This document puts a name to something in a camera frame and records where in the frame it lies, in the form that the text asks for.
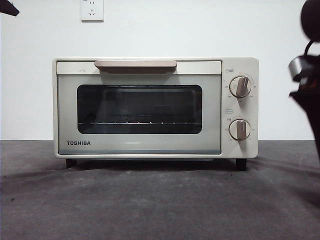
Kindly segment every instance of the black object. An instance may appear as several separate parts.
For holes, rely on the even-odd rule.
[[[320,157],[320,55],[308,55],[314,42],[320,42],[320,0],[307,0],[301,11],[301,25],[309,37],[304,54],[289,64],[292,78],[300,82],[298,91],[290,96],[306,112],[314,133],[315,143]]]
[[[7,0],[0,0],[0,13],[17,16],[20,12]]]
[[[236,169],[238,171],[247,170],[247,159],[246,158],[237,158],[235,160]]]
[[[301,25],[309,39],[320,42],[320,0],[307,0],[301,11]]]
[[[320,156],[320,90],[298,90],[290,96],[305,110],[313,130],[316,148]]]
[[[66,159],[65,160],[65,167],[67,169],[74,167],[75,165],[77,165],[77,160],[73,160],[73,159]]]

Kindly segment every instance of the glass oven window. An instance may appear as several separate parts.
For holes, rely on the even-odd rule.
[[[84,84],[77,89],[82,134],[198,134],[199,85]]]

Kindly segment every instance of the oven door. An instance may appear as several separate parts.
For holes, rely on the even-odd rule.
[[[112,62],[58,65],[60,155],[221,154],[220,61]]]

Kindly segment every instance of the timer knob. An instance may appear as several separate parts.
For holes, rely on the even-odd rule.
[[[250,131],[249,123],[242,119],[233,121],[229,126],[230,135],[238,141],[246,140],[250,135]]]
[[[229,88],[233,96],[244,98],[251,91],[251,82],[246,76],[238,76],[230,82]]]

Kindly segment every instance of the oven door handle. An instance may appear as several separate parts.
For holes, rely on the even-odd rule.
[[[108,74],[167,74],[177,69],[176,60],[96,60],[94,65]]]

